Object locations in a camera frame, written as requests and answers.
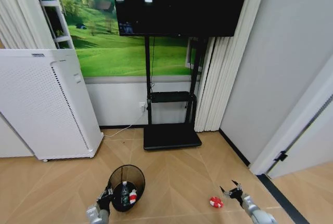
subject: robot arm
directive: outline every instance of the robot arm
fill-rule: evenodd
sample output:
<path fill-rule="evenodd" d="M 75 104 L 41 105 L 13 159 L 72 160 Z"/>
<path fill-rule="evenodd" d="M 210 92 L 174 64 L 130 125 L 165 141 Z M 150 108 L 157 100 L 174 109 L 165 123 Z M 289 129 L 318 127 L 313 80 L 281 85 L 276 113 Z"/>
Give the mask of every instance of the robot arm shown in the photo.
<path fill-rule="evenodd" d="M 90 224 L 109 223 L 111 199 L 112 191 L 110 188 L 106 187 L 102 194 L 97 198 L 97 202 L 87 210 L 87 217 Z"/>
<path fill-rule="evenodd" d="M 257 205 L 255 205 L 251 196 L 243 193 L 240 184 L 235 181 L 233 181 L 233 183 L 237 187 L 231 189 L 230 191 L 226 192 L 221 186 L 220 188 L 225 196 L 231 199 L 236 199 L 239 202 L 240 206 L 250 216 L 254 224 L 277 224 L 271 214 L 261 210 Z"/>

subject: tv screen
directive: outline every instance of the tv screen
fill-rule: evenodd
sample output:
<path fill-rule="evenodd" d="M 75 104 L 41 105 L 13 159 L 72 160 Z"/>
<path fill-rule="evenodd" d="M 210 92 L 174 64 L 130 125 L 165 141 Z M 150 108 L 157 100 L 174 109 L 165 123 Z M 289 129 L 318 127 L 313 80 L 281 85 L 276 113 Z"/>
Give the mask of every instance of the tv screen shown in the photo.
<path fill-rule="evenodd" d="M 233 36 L 244 0 L 114 0 L 122 36 Z"/>

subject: black mesh trash can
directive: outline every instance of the black mesh trash can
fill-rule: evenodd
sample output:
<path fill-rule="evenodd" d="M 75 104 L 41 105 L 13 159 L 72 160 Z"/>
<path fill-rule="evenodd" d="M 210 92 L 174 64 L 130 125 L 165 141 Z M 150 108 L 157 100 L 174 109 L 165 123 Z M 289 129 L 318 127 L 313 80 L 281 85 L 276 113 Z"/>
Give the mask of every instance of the black mesh trash can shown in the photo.
<path fill-rule="evenodd" d="M 123 181 L 127 181 L 129 192 L 135 189 L 137 194 L 136 202 L 126 207 L 121 204 L 121 190 Z M 131 209 L 144 193 L 145 183 L 145 176 L 138 167 L 128 164 L 117 168 L 110 176 L 108 182 L 108 187 L 113 190 L 111 202 L 115 210 L 125 212 Z"/>

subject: white curtain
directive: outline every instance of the white curtain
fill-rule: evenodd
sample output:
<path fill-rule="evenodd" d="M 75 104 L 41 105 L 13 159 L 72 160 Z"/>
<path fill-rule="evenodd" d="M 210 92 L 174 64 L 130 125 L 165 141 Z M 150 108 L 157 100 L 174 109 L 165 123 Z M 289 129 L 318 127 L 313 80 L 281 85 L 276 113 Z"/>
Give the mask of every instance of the white curtain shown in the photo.
<path fill-rule="evenodd" d="M 39 0 L 0 0 L 0 39 L 8 49 L 56 49 Z"/>
<path fill-rule="evenodd" d="M 260 1 L 244 1 L 233 37 L 209 39 L 198 93 L 197 132 L 220 127 Z"/>

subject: wooden floor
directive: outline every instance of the wooden floor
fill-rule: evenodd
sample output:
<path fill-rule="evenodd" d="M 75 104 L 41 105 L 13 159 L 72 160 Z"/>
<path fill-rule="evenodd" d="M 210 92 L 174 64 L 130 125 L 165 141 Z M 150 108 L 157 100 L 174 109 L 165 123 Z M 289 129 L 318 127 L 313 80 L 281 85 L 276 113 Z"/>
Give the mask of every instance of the wooden floor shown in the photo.
<path fill-rule="evenodd" d="M 147 152 L 143 130 L 127 129 L 105 137 L 93 159 L 0 159 L 0 223 L 87 223 L 87 207 L 128 163 L 144 172 L 146 189 L 127 213 L 111 209 L 110 223 L 252 223 L 235 200 L 223 199 L 222 209 L 209 205 L 211 196 L 221 196 L 219 185 L 234 187 L 231 179 L 279 223 L 293 223 L 218 132 L 199 136 L 199 148 Z"/>
<path fill-rule="evenodd" d="M 310 223 L 333 223 L 333 162 L 273 179 Z"/>

